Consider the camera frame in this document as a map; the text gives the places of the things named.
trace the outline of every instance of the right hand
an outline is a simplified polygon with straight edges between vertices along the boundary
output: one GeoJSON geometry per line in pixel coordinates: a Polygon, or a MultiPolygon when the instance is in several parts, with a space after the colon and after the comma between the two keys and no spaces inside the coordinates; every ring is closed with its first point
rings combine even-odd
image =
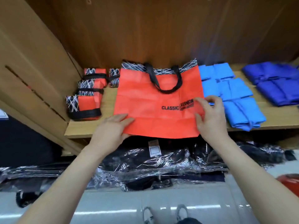
{"type": "Polygon", "coordinates": [[[222,141],[229,138],[226,128],[226,118],[224,106],[220,97],[207,96],[205,99],[196,97],[195,100],[200,103],[204,109],[204,118],[195,114],[197,129],[203,139],[210,145],[216,141],[222,141]]]}

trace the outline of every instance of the left hand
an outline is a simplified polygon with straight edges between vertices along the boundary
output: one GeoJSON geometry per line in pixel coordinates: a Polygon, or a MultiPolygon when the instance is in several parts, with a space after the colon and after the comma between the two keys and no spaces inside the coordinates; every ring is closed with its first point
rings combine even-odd
{"type": "Polygon", "coordinates": [[[123,133],[123,130],[134,121],[134,118],[123,120],[127,115],[118,114],[104,119],[93,133],[89,145],[82,151],[97,159],[115,151],[123,140],[130,136],[123,133]]]}

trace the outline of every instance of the forearm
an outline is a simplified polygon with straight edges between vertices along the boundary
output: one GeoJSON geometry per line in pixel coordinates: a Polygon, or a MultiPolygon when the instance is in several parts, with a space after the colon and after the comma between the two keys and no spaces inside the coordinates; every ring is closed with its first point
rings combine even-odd
{"type": "Polygon", "coordinates": [[[298,223],[299,199],[230,139],[211,145],[230,169],[261,223],[298,223]]]}
{"type": "Polygon", "coordinates": [[[95,158],[83,150],[17,223],[69,223],[89,180],[102,159],[103,157],[95,158]]]}

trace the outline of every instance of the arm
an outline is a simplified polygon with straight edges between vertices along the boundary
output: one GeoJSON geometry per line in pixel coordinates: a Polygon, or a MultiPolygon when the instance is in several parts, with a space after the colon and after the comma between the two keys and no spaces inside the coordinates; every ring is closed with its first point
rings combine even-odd
{"type": "Polygon", "coordinates": [[[298,223],[299,198],[244,153],[229,137],[222,100],[196,98],[205,111],[196,122],[204,140],[221,156],[261,223],[298,223]]]}
{"type": "Polygon", "coordinates": [[[105,119],[95,130],[89,145],[49,190],[31,205],[17,224],[69,223],[100,162],[129,137],[122,132],[134,119],[123,120],[126,116],[121,114],[105,119]]]}

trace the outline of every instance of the folded blue bag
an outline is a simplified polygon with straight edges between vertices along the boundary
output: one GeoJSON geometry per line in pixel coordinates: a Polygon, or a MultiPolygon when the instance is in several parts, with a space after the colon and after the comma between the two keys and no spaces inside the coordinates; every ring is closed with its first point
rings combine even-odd
{"type": "Polygon", "coordinates": [[[253,93],[240,78],[221,81],[218,83],[222,101],[229,101],[252,96],[253,93]]]}
{"type": "Polygon", "coordinates": [[[204,97],[207,97],[209,95],[215,95],[220,97],[220,91],[218,88],[218,83],[215,79],[209,79],[202,82],[202,88],[204,91],[204,97]]]}
{"type": "Polygon", "coordinates": [[[298,80],[274,79],[260,82],[256,88],[276,106],[299,104],[298,80]]]}
{"type": "Polygon", "coordinates": [[[243,67],[242,71],[254,85],[271,79],[299,79],[299,70],[288,64],[273,64],[271,62],[249,64],[243,67]]]}
{"type": "Polygon", "coordinates": [[[198,66],[200,78],[202,81],[208,80],[211,78],[211,73],[209,71],[209,68],[207,68],[205,65],[198,66]]]}
{"type": "Polygon", "coordinates": [[[266,121],[266,117],[252,97],[225,101],[223,105],[228,121],[234,128],[250,131],[252,128],[259,128],[260,124],[266,121]]]}
{"type": "Polygon", "coordinates": [[[214,64],[213,66],[216,73],[216,80],[218,82],[235,77],[234,72],[232,71],[228,63],[214,64]]]}

